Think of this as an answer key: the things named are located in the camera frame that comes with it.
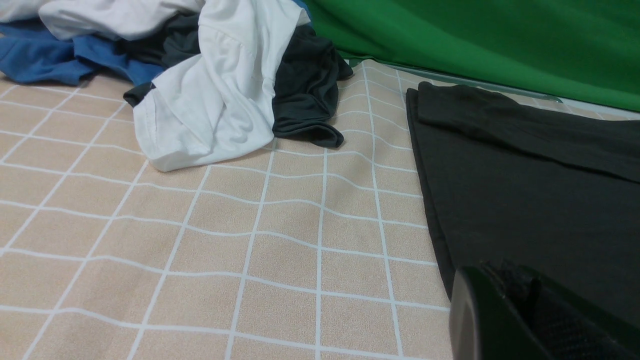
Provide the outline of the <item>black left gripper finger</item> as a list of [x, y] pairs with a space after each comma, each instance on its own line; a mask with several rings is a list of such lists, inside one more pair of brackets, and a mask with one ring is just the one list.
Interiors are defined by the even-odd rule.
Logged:
[[449, 335], [455, 360], [637, 360], [639, 329], [526, 266], [455, 272]]

